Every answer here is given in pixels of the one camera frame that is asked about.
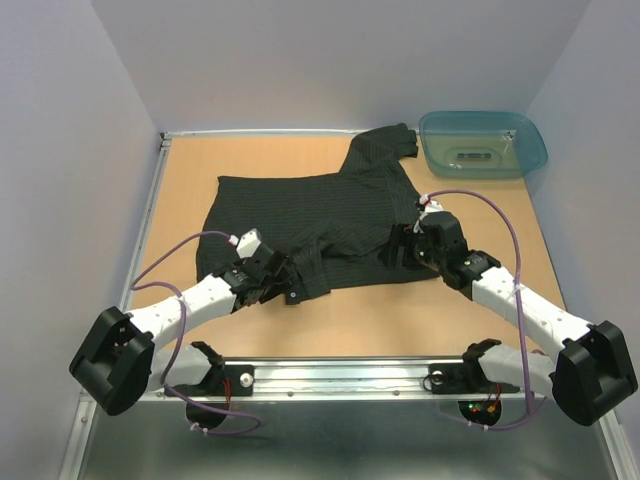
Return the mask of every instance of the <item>gray floor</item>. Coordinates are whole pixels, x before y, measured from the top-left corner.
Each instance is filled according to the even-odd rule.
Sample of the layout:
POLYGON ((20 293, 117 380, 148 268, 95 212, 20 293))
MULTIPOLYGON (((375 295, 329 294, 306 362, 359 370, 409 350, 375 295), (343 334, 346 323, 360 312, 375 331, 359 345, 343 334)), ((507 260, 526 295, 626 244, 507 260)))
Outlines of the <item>gray floor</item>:
MULTIPOLYGON (((505 420, 518 415, 520 400, 504 403, 505 420)), ((246 403, 265 421, 260 430, 205 438, 189 431, 183 404, 140 402, 118 417, 97 414, 81 478, 616 478, 599 427, 575 425, 549 403, 506 433, 452 421, 435 402, 246 403)))

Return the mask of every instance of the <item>black shirt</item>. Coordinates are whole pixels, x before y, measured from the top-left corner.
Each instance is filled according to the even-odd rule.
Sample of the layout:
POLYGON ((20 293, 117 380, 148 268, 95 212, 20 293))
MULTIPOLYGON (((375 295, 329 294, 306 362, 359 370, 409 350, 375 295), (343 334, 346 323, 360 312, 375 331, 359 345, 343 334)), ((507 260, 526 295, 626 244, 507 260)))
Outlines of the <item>black shirt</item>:
MULTIPOLYGON (((377 255, 392 225, 414 223, 419 197, 402 157, 416 157, 416 133, 400 124, 353 138, 338 173, 304 178, 218 177, 218 195, 204 230, 237 236, 257 228, 262 240, 290 256, 297 275, 289 304, 332 288, 434 278, 429 269, 385 267, 377 255)), ((198 281, 235 260, 228 245, 200 238, 198 281)))

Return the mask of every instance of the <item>tabletop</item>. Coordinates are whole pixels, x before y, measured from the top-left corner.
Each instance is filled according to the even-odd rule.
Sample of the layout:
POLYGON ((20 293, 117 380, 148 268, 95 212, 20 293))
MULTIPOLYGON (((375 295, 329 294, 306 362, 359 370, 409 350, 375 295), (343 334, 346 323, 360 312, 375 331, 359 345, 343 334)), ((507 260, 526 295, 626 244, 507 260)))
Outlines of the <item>tabletop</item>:
MULTIPOLYGON (((216 197, 218 176, 282 178, 337 172, 350 141, 347 136, 280 135, 172 139, 141 267, 202 229, 216 197)), ((429 171, 422 151, 401 164, 421 193, 464 188, 495 201, 518 234, 523 283, 563 305, 522 179, 439 178, 429 171)), ((439 200, 460 220, 469 248, 490 253, 513 271, 511 237, 489 206, 463 195, 439 200)), ((197 240, 187 244, 147 279, 168 281, 181 289, 190 287, 196 281, 196 247, 197 240)), ((133 306, 146 306, 167 295, 162 289, 137 292, 133 306)), ((186 341, 204 340, 225 356, 315 357, 459 355, 469 344, 486 338, 518 345, 513 326, 449 289, 441 279, 433 279, 334 289, 297 306, 285 306, 283 297, 278 297, 211 320, 190 331, 186 341)))

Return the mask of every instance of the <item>white wall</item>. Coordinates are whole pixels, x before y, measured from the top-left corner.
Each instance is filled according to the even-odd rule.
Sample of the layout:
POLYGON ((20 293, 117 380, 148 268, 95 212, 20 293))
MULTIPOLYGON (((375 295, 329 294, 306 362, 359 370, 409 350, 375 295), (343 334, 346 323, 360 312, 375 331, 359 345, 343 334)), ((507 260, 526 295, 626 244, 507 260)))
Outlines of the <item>white wall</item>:
POLYGON ((161 131, 529 106, 589 0, 92 0, 161 131))
MULTIPOLYGON (((640 375, 640 2, 593 0, 528 111, 530 192, 569 309, 626 334, 640 375)), ((640 394, 619 408, 640 459, 640 394)))
POLYGON ((3 2, 0 69, 0 478, 57 478, 158 137, 88 0, 3 2))

